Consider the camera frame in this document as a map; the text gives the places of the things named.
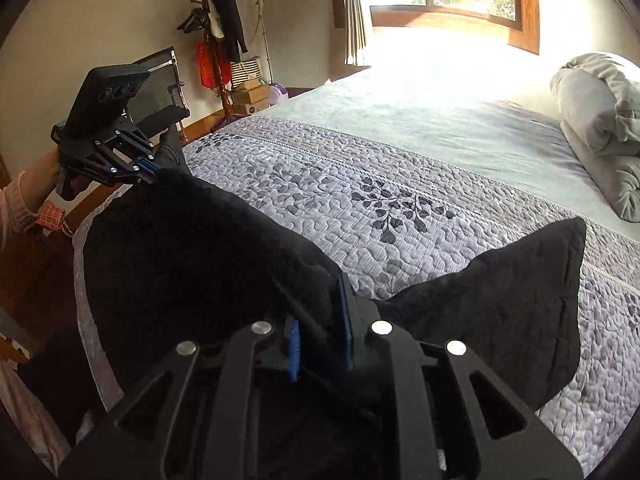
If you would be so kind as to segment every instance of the pink sleeve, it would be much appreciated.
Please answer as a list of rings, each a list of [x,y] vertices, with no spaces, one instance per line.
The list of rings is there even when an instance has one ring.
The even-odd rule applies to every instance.
[[[11,183],[0,191],[0,229],[2,229],[2,249],[6,241],[13,234],[24,232],[37,219],[38,215],[27,209],[20,192],[20,179],[12,180]]]

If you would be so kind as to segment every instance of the quilted bedspread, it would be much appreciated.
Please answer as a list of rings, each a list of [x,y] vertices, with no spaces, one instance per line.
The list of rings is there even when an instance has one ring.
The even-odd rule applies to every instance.
[[[361,295],[372,298],[460,270],[483,251],[575,216],[426,156],[277,118],[233,123],[190,144],[185,156],[194,176],[312,240]],[[113,373],[102,373],[108,365],[83,290],[82,247],[91,221],[74,239],[79,326],[98,389],[110,406],[118,387]],[[640,244],[585,221],[580,365],[538,415],[588,474],[640,400]]]

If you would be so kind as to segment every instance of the window frame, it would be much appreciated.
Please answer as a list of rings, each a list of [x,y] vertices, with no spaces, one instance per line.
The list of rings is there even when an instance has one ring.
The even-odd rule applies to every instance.
[[[332,0],[335,28],[344,28],[344,0]],[[374,27],[434,27],[469,32],[540,53],[538,0],[515,0],[516,20],[439,6],[371,6]]]

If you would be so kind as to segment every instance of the black and white striped bag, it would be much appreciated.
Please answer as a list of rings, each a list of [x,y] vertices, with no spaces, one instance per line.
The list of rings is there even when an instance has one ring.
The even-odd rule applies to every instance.
[[[259,59],[259,56],[255,56],[249,61],[231,63],[231,86],[233,88],[249,81],[249,79],[262,79]]]

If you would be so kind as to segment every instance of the pink sweater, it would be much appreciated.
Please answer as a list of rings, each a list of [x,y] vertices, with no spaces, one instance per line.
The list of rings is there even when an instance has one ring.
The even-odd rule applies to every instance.
[[[14,234],[31,226],[38,215],[27,209],[20,192],[20,179],[0,191],[1,248]],[[9,365],[0,360],[0,402],[4,405],[33,452],[54,473],[70,451],[64,435],[42,403],[29,391]]]

